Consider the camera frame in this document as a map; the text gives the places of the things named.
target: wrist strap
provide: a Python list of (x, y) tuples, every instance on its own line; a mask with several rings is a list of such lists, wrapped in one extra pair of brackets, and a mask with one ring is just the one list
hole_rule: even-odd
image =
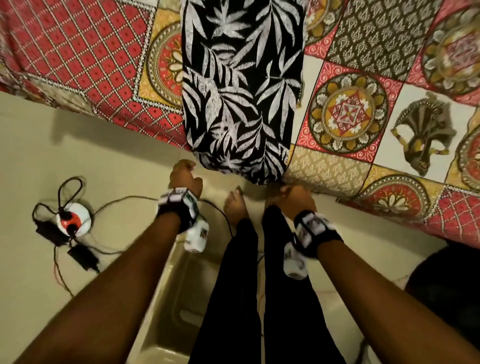
[(295, 248), (304, 256), (317, 257), (317, 248), (324, 242), (331, 240), (343, 241), (335, 227), (322, 214), (304, 210), (294, 220), (297, 239)]
[(156, 218), (175, 212), (180, 217), (180, 234), (195, 224), (199, 214), (197, 202), (197, 197), (187, 188), (172, 188), (158, 199)]

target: red diamond pattern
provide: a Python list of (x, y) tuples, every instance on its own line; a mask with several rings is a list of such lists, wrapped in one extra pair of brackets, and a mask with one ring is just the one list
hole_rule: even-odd
[(133, 90), (154, 9), (121, 0), (7, 0), (5, 65), (72, 89), (118, 125), (187, 147), (181, 115), (135, 102)]
[(445, 187), (423, 229), (432, 235), (480, 247), (480, 197)]

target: leg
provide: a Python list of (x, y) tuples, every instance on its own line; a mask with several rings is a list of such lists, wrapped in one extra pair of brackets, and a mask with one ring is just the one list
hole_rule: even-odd
[(257, 312), (258, 236), (239, 193), (231, 193), (224, 210), (237, 228), (237, 234), (225, 250), (190, 364), (261, 361), (262, 328)]
[(333, 364), (345, 360), (325, 324), (310, 279), (295, 280), (283, 271), (283, 249), (293, 234), (277, 206), (269, 206), (262, 225), (265, 235), (265, 360), (272, 363)]

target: bed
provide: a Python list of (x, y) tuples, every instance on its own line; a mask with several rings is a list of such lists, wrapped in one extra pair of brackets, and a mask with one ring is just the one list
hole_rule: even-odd
[[(180, 3), (145, 1), (3, 1), (1, 90), (190, 150)], [(478, 247), (477, 3), (311, 0), (305, 19), (283, 180)]]

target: forearm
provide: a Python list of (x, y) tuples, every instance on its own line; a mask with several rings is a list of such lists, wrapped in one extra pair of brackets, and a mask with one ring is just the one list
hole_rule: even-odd
[(161, 215), (52, 319), (16, 364), (125, 363), (179, 226), (175, 213)]
[(480, 363), (469, 342), (342, 242), (321, 244), (317, 257), (382, 363)]

